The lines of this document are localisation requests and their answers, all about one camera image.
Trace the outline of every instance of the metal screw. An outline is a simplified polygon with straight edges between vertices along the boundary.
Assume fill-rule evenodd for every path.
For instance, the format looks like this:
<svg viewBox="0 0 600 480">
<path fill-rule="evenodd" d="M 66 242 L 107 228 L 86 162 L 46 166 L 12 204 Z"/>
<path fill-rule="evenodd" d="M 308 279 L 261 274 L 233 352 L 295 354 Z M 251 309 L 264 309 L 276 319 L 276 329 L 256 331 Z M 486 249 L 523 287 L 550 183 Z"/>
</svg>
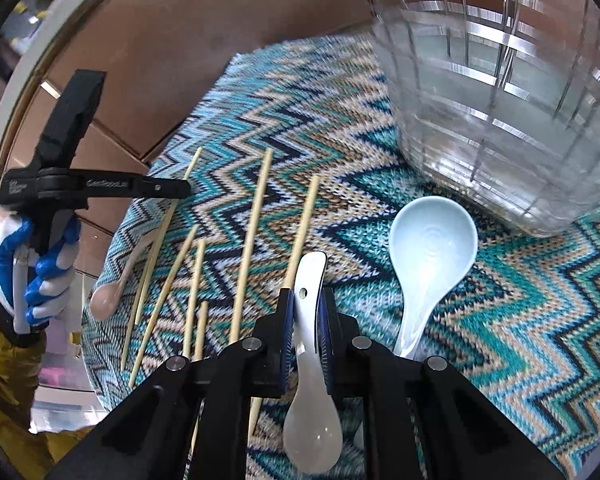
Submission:
<svg viewBox="0 0 600 480">
<path fill-rule="evenodd" d="M 187 358 L 181 355 L 174 355 L 167 359 L 167 370 L 177 372 L 182 370 L 187 364 Z"/>
<path fill-rule="evenodd" d="M 371 348 L 371 339 L 363 335 L 357 335 L 351 340 L 351 344 L 358 350 L 366 350 Z"/>
<path fill-rule="evenodd" d="M 248 337 L 242 342 L 242 348 L 248 351 L 257 350 L 262 346 L 262 341 L 257 337 Z"/>
<path fill-rule="evenodd" d="M 429 368 L 432 370 L 441 372 L 446 368 L 446 359 L 440 357 L 439 355 L 434 355 L 433 357 L 427 359 L 427 365 L 429 365 Z"/>
</svg>

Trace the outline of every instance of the hand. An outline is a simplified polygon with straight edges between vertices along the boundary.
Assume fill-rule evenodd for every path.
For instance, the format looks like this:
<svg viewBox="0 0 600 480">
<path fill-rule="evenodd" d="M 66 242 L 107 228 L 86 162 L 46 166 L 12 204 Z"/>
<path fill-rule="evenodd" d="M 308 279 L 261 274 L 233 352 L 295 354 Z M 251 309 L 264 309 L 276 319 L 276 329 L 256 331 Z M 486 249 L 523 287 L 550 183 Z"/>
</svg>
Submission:
<svg viewBox="0 0 600 480">
<path fill-rule="evenodd" d="M 80 236 L 75 214 L 68 219 L 60 239 L 42 257 L 27 247 L 33 229 L 30 219 L 16 215 L 7 217 L 0 226 L 0 302 L 13 316 L 17 334 L 30 333 L 31 326 L 50 317 L 64 317 L 75 275 Z M 35 269 L 30 282 L 29 267 Z"/>
</svg>

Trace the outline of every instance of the ceramic spoon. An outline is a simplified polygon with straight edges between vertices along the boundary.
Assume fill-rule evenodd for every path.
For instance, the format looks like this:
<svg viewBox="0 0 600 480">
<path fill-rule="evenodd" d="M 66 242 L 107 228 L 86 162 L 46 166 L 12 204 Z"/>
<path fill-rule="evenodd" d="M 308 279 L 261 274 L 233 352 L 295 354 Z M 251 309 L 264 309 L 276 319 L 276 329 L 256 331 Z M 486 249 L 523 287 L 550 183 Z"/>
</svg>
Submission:
<svg viewBox="0 0 600 480">
<path fill-rule="evenodd" d="M 306 254 L 294 286 L 298 390 L 286 414 L 282 439 L 289 460 L 306 474 L 328 471 L 342 452 L 340 417 L 327 393 L 315 347 L 315 314 L 326 266 L 326 254 Z"/>
<path fill-rule="evenodd" d="M 134 250 L 129 254 L 119 280 L 116 282 L 105 283 L 93 291 L 91 301 L 89 302 L 89 310 L 95 319 L 103 321 L 113 316 L 113 313 L 118 309 L 120 298 L 122 298 L 122 293 L 125 290 L 126 281 L 131 275 L 131 270 L 134 268 L 136 260 L 139 258 L 142 251 L 154 243 L 157 233 L 158 229 L 154 229 L 140 238 L 140 241 L 134 247 Z"/>
<path fill-rule="evenodd" d="M 469 272 L 477 250 L 474 221 L 453 200 L 427 196 L 400 209 L 389 231 L 389 256 L 404 297 L 394 354 L 414 357 L 433 309 Z M 363 447 L 362 425 L 354 443 Z"/>
</svg>

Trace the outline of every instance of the clear glass vase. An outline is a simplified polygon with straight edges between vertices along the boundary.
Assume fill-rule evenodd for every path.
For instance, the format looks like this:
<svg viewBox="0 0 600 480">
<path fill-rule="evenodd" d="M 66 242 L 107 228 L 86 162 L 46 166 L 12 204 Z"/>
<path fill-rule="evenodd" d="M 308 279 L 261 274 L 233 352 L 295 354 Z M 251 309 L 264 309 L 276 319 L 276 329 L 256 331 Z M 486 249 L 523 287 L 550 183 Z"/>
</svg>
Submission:
<svg viewBox="0 0 600 480">
<path fill-rule="evenodd" d="M 527 233 L 600 200 L 593 0 L 370 0 L 405 158 Z"/>
</svg>

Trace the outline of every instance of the zigzag patterned fabric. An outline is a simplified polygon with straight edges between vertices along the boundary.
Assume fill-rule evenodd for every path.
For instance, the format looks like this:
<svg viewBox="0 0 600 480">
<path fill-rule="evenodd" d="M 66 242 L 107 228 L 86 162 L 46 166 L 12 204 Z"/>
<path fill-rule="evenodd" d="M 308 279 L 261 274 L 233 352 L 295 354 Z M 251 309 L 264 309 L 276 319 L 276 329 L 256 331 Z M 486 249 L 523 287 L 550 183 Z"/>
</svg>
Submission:
<svg viewBox="0 0 600 480">
<path fill-rule="evenodd" d="M 339 310 L 392 348 L 403 302 L 389 260 L 389 227 L 411 200 L 451 196 L 405 163 L 395 129 L 384 75 L 364 36 L 293 41 L 235 56 L 150 171 L 181 178 L 204 146 L 191 177 L 195 195 L 179 203 L 171 221 L 124 372 L 120 354 L 144 261 L 113 317 L 86 316 L 84 357 L 104 406 L 111 409 L 130 393 L 127 381 L 149 314 L 193 223 L 208 243 L 199 293 L 200 301 L 210 301 L 205 355 L 227 345 L 242 243 L 268 147 L 274 161 L 242 336 L 275 307 L 309 180 L 319 174 L 304 250 L 327 253 L 326 284 L 334 287 Z M 572 478 L 600 442 L 600 206 L 563 234 L 537 240 L 512 233 L 462 197 L 453 199 L 478 227 L 477 261 L 436 307 L 418 351 L 447 357 Z M 132 203 L 96 286 L 118 279 L 132 248 L 167 207 L 164 200 Z M 160 312 L 139 381 L 182 350 L 194 252 Z M 248 450 L 249 478 L 297 475 L 282 451 L 292 395 L 264 403 Z M 360 403 L 345 403 L 341 419 L 344 449 L 325 478 L 362 478 L 363 454 L 352 445 Z"/>
</svg>

